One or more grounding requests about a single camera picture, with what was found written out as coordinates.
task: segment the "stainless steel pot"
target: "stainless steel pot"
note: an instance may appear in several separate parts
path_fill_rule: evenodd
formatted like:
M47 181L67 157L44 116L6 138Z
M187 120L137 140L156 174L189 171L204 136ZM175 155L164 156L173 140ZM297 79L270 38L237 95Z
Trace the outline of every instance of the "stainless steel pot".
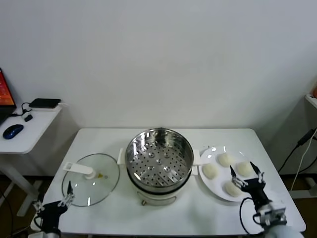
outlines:
M138 134L125 154L131 181L151 194L168 194L181 188L190 176L193 162L189 142L181 134L165 128Z

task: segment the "black mouse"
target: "black mouse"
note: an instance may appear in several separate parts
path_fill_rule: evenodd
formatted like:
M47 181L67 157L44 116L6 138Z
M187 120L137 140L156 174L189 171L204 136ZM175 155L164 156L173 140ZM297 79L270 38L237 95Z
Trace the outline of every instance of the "black mouse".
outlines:
M24 125L21 124L15 124L12 126L9 126L5 131L3 132L4 139L12 139L15 137L18 133L20 133L21 130L23 130Z

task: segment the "white dough ball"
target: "white dough ball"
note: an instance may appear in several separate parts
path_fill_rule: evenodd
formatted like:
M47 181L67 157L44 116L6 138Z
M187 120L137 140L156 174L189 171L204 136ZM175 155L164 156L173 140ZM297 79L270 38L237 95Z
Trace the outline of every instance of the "white dough ball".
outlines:
M252 174L252 166L249 161L240 162L237 164L237 172L243 177L249 177Z
M223 187L224 190L232 197L238 197L242 194L242 191L231 181L226 182Z
M203 165L203 173L209 179L214 179L218 175L218 168L213 164Z
M234 159L227 153L223 153L218 155L218 161L222 166L229 167L230 165L233 164Z

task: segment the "white plate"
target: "white plate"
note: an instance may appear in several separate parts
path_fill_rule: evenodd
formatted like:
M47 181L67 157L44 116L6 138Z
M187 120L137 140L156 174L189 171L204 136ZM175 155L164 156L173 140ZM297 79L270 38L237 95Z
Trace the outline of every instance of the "white plate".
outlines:
M222 153L227 153L234 159L234 163L232 164L232 167L239 178L241 178L241 179L256 178L255 172L252 172L252 174L249 177L243 177L243 176L240 176L238 174L237 169L236 169L236 165L240 162L243 162L243 161L250 161L250 159L247 158L243 152L241 152L237 149L234 149L234 148L227 147L227 146L211 147L210 149L206 150L201 155L202 165L199 166L199 176L201 177L204 184L210 189L210 191L212 191L217 196L219 196L227 201L241 202L243 198L250 197L250 195L248 193L243 192L238 197L232 197L228 193L226 193L226 191L223 189L223 185L227 181L231 181L232 176L231 176L230 167L225 168L218 162L217 157L218 157L218 155L220 155ZM212 163L213 165L217 166L217 168L218 168L218 176L215 177L214 179L207 178L202 171L203 164L208 164L208 163Z

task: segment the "pot handle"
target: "pot handle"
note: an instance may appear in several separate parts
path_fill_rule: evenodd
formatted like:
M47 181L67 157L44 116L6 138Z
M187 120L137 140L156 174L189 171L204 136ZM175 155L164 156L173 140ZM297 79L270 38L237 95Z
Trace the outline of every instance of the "pot handle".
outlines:
M201 165L201 159L200 159L200 153L199 150L193 150L193 154L194 154L194 162L193 162L193 166L192 166L192 173L191 175L198 175L198 165Z
M117 160L118 165L125 165L125 149L121 148Z

